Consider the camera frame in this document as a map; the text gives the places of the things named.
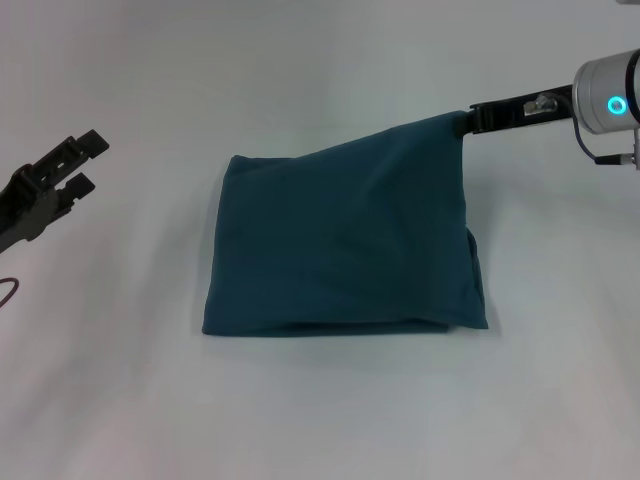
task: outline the cloth fold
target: cloth fold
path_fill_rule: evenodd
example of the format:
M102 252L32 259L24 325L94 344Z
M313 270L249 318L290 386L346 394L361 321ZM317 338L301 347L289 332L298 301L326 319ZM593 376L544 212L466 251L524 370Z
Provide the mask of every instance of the cloth fold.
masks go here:
M202 331L316 336L487 328L466 227L464 112L296 159L231 160Z

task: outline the metal bracket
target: metal bracket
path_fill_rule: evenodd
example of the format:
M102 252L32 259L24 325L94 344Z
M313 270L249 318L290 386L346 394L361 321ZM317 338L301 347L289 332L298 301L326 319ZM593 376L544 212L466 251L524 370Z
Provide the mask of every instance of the metal bracket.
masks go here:
M496 132L571 118L571 112L565 105L557 104L555 108L535 108L534 105L538 96L545 92L561 95L571 101L571 91L572 86L565 85L506 100L471 105L471 111L456 125L455 133L462 137L467 133Z

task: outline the black cable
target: black cable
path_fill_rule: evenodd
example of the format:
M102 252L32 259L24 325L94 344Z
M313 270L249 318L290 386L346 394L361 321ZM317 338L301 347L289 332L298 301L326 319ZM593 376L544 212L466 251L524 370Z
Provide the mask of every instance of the black cable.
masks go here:
M543 95L548 98L552 98L556 102L562 103L565 106L565 108L569 110L569 113L571 114L571 118L573 120L573 131L576 134L576 140L578 141L578 145L580 145L580 148L582 149L582 151L585 153L587 157L589 157L591 160L593 160L597 164L601 164L600 159L595 154L593 154L591 150L589 150L587 146L584 144L584 142L582 141L582 136L580 135L580 125L578 124L578 117L576 117L576 112L573 110L573 105L571 104L571 102L567 98L563 97L562 95L556 95L555 93L544 92L544 93L541 93L540 95ZM603 159L608 157L618 157L619 159L620 155L606 155L606 157L603 157Z
M20 286L18 279L13 277L0 278L0 284L2 283L13 283L13 287L11 288L11 291L7 293L2 300L0 300L0 308L4 307L4 304L11 300L11 297L15 295L18 291L18 287Z

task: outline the teal cloth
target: teal cloth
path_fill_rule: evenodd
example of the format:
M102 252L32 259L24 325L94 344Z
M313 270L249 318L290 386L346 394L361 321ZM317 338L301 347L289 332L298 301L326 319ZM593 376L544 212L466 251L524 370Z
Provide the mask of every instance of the teal cloth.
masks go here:
M202 331L487 328L455 112L304 157L231 160Z

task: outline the white table surface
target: white table surface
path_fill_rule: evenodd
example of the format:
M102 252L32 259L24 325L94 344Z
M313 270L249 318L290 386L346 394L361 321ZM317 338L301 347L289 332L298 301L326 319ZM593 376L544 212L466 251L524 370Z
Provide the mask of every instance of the white table surface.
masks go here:
M233 154L295 156L573 81L614 0L3 0L0 178L97 188L0 256L0 478L637 479L640 174L569 122L465 139L489 331L200 334ZM587 138L630 151L630 134Z

